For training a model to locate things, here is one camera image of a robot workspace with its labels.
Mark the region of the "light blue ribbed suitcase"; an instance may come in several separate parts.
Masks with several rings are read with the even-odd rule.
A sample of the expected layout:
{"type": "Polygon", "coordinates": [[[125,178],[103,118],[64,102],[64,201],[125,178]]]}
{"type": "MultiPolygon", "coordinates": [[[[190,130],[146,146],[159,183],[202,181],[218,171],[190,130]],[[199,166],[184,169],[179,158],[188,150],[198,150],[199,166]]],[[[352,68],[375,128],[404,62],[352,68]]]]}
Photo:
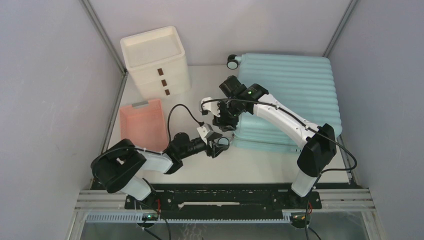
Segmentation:
{"type": "MultiPolygon", "coordinates": [[[[326,57],[246,53],[238,62],[238,80],[246,87],[258,84],[278,101],[319,126],[329,124],[342,133],[331,62],[326,57]]],[[[266,152],[299,153],[284,132],[266,120],[244,113],[234,131],[233,146],[266,152]]]]}

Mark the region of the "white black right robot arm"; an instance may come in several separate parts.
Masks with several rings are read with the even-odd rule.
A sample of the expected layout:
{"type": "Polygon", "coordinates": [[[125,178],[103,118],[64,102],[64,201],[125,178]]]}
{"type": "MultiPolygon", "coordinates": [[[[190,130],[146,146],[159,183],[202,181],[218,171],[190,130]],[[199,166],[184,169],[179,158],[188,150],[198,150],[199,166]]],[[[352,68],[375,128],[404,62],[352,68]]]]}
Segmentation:
{"type": "Polygon", "coordinates": [[[334,128],[327,123],[319,126],[302,118],[257,83],[246,87],[231,75],[219,88],[225,98],[204,98],[199,107],[204,115],[213,114],[213,125],[221,131],[234,131],[239,116],[250,113],[277,127],[300,148],[296,162],[298,173],[291,184],[289,203],[302,208],[308,203],[308,194],[319,175],[337,154],[334,128]]]}

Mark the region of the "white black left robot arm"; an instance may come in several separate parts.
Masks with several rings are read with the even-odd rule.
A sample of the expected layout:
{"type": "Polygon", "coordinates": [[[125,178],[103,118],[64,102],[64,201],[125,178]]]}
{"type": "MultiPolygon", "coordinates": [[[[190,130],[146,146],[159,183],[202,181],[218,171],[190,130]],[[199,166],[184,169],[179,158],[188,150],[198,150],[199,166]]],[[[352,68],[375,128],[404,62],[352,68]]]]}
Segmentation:
{"type": "Polygon", "coordinates": [[[190,139],[180,132],[162,152],[155,152],[134,145],[125,138],[95,158],[91,165],[93,177],[109,194],[122,192],[134,197],[143,208],[156,203],[157,196],[148,181],[139,178],[139,171],[155,171],[171,175],[183,166],[183,159],[204,152],[215,158],[230,147],[228,138],[220,133],[212,134],[213,140],[201,137],[190,139]]]}

